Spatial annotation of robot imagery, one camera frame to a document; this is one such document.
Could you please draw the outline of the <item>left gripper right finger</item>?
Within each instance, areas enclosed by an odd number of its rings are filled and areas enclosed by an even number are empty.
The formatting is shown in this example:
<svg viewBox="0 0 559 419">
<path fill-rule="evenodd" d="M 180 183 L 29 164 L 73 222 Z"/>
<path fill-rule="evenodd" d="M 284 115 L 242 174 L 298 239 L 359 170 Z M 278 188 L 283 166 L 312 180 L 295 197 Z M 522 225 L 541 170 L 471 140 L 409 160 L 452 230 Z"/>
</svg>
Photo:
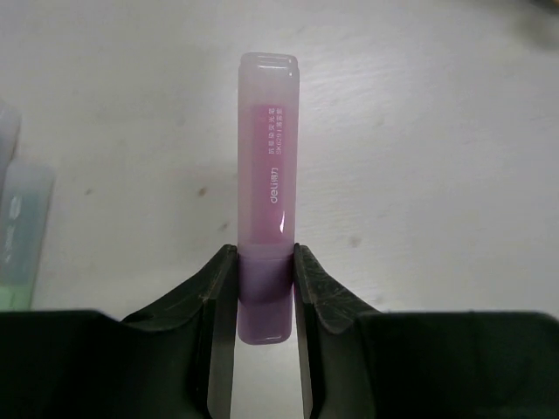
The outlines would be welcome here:
<svg viewBox="0 0 559 419">
<path fill-rule="evenodd" d="M 556 318 L 383 313 L 301 244 L 293 278 L 305 417 L 557 417 Z"/>
</svg>

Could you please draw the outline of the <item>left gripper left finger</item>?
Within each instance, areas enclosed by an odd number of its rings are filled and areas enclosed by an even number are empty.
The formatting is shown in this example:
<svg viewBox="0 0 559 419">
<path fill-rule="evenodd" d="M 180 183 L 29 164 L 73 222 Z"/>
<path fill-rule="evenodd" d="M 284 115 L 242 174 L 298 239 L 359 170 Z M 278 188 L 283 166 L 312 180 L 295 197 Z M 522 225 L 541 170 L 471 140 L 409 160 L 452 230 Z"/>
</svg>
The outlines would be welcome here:
<svg viewBox="0 0 559 419">
<path fill-rule="evenodd" d="M 96 311 L 1 316 L 4 418 L 227 418 L 237 250 L 116 320 Z"/>
</svg>

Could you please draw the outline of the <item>green highlighter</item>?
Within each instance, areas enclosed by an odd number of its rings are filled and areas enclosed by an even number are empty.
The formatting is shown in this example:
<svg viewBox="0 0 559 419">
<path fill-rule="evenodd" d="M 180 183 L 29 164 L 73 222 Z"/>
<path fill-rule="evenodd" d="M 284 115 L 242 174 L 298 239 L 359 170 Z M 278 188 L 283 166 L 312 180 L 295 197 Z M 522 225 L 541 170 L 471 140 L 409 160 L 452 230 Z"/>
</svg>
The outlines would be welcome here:
<svg viewBox="0 0 559 419">
<path fill-rule="evenodd" d="M 31 307 L 55 174 L 22 160 L 6 172 L 1 201 L 1 310 Z"/>
</svg>

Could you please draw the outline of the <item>purple highlighter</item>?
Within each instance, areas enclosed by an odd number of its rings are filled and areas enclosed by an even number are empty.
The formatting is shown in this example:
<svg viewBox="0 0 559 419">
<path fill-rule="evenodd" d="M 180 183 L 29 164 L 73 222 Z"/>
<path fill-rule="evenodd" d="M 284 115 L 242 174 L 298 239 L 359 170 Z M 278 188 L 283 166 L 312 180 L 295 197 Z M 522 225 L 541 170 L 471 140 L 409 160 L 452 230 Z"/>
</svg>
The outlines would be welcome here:
<svg viewBox="0 0 559 419">
<path fill-rule="evenodd" d="M 292 332 L 300 71 L 291 55 L 248 52 L 238 68 L 238 336 Z"/>
</svg>

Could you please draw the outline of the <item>orange highlighter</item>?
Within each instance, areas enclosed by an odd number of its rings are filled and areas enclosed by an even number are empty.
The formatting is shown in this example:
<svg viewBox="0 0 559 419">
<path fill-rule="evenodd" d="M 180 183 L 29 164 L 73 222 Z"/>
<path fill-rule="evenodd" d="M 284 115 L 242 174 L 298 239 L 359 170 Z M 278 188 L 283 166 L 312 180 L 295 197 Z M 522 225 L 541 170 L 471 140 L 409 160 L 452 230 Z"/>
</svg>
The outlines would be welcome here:
<svg viewBox="0 0 559 419">
<path fill-rule="evenodd" d="M 21 113 L 4 100 L 0 106 L 0 164 L 1 177 L 4 178 L 12 159 L 21 127 Z"/>
</svg>

